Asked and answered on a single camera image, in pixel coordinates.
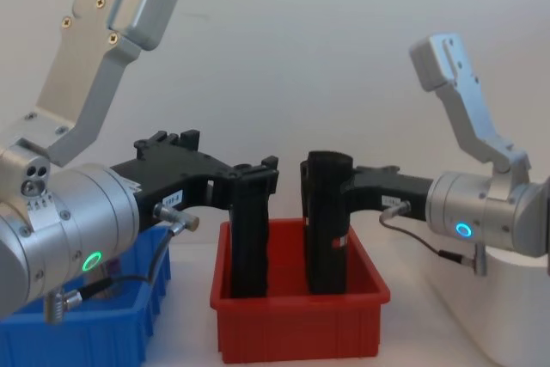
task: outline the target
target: blue plastic bin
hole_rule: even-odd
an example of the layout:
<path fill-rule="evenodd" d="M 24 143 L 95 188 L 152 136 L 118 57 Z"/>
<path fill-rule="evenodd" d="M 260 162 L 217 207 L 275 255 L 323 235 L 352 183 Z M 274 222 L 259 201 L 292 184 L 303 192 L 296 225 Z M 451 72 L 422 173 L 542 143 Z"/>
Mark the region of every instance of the blue plastic bin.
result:
<path fill-rule="evenodd" d="M 139 236 L 133 248 L 120 257 L 121 274 L 146 274 L 167 230 L 154 228 Z M 29 304 L 0 323 L 0 366 L 139 367 L 169 280 L 166 252 L 152 289 L 146 283 L 123 283 L 116 297 L 87 301 L 66 313 L 58 326 L 44 323 L 42 300 Z M 65 290 L 82 284 L 79 278 Z"/>

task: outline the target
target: red plastic bin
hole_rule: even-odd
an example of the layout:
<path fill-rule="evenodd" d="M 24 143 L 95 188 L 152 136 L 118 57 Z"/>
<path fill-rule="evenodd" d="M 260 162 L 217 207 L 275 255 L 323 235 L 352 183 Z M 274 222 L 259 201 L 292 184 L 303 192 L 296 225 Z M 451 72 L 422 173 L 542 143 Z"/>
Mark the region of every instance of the red plastic bin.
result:
<path fill-rule="evenodd" d="M 231 237 L 222 224 L 211 306 L 225 363 L 374 357 L 380 310 L 389 289 L 350 229 L 348 293 L 311 296 L 303 258 L 302 219 L 270 222 L 267 297 L 232 299 Z"/>

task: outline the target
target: white backdrop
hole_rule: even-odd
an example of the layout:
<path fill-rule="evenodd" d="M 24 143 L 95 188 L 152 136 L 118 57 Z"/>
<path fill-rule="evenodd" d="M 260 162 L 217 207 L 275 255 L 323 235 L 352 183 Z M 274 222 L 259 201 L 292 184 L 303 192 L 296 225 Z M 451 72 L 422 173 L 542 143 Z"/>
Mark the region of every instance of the white backdrop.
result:
<path fill-rule="evenodd" d="M 0 127 L 36 101 L 72 1 L 0 0 Z M 549 28 L 547 0 L 180 0 L 161 46 L 126 71 L 100 139 L 73 163 L 122 162 L 138 138 L 199 129 L 201 150 L 229 164 L 279 156 L 274 217 L 301 213 L 298 164 L 309 150 L 423 176 L 487 172 L 458 150 L 407 55 L 427 34 L 456 31 L 498 129 L 543 180 Z M 200 214 L 187 240 L 216 240 L 225 214 Z"/>

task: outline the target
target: green led ring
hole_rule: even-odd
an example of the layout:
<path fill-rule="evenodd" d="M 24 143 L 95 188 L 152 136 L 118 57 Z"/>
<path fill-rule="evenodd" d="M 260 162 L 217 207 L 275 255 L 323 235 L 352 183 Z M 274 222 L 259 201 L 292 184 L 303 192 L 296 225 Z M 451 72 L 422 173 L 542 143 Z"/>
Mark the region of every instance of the green led ring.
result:
<path fill-rule="evenodd" d="M 82 266 L 82 270 L 84 272 L 87 272 L 97 266 L 100 261 L 103 254 L 101 251 L 95 251 L 94 253 L 90 254 L 89 257 L 84 261 L 84 265 Z"/>

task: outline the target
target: white label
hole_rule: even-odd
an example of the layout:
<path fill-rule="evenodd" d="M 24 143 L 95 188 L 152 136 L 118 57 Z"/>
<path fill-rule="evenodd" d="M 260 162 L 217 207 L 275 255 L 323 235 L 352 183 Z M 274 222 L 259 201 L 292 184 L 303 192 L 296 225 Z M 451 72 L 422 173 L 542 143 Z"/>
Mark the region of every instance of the white label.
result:
<path fill-rule="evenodd" d="M 130 189 L 130 191 L 132 191 L 133 193 L 141 192 L 141 184 L 138 184 L 133 180 L 127 180 L 126 178 L 122 178 L 122 181 L 128 186 L 128 189 Z"/>
<path fill-rule="evenodd" d="M 382 195 L 383 206 L 396 206 L 396 205 L 399 205 L 400 203 L 401 203 L 401 200 L 399 198 Z"/>
<path fill-rule="evenodd" d="M 177 193 L 173 193 L 172 195 L 163 199 L 162 204 L 164 206 L 175 206 L 175 205 L 181 204 L 182 201 L 183 201 L 183 190 L 180 189 Z"/>

